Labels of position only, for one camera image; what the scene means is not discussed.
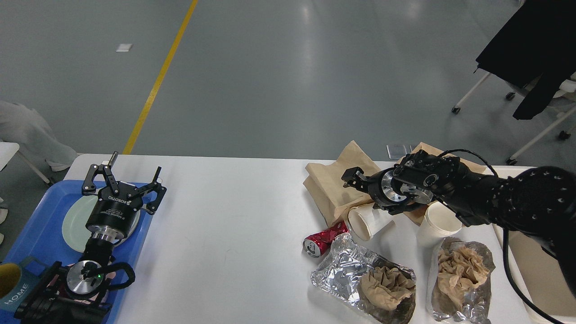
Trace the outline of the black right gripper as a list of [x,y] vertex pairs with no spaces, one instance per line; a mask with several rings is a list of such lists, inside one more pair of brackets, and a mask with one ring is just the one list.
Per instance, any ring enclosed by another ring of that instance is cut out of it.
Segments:
[[416,202],[411,195],[400,191],[403,183],[395,181],[393,173],[393,169],[386,169],[374,175],[366,175],[362,168],[356,166],[345,170],[341,179],[344,188],[351,187],[356,191],[368,192],[375,202],[375,210],[386,211],[390,215],[415,211]]

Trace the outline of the foil bag under right arm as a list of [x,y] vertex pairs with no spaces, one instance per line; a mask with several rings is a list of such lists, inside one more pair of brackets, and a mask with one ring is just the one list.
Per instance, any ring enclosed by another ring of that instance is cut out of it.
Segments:
[[427,312],[443,324],[491,323],[488,312],[494,270],[492,253],[485,244],[444,238],[432,252]]

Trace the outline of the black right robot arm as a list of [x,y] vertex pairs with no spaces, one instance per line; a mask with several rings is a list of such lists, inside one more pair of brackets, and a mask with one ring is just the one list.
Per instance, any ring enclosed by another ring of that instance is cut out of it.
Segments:
[[559,320],[533,304],[513,281],[509,267],[509,232],[538,242],[558,261],[571,293],[575,293],[575,174],[555,166],[529,168],[514,178],[479,174],[453,156],[425,150],[405,155],[393,167],[366,175],[356,166],[345,170],[344,187],[368,194],[376,208],[397,215],[439,201],[464,226],[495,224],[503,230],[504,270],[522,301],[551,323]]

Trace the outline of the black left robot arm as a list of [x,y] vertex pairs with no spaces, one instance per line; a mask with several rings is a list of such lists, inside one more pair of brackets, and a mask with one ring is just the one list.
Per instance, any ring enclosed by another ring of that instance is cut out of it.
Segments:
[[13,244],[6,262],[32,266],[4,307],[21,324],[111,324],[167,192],[157,168],[149,183],[116,179],[109,160],[83,181],[54,184]]

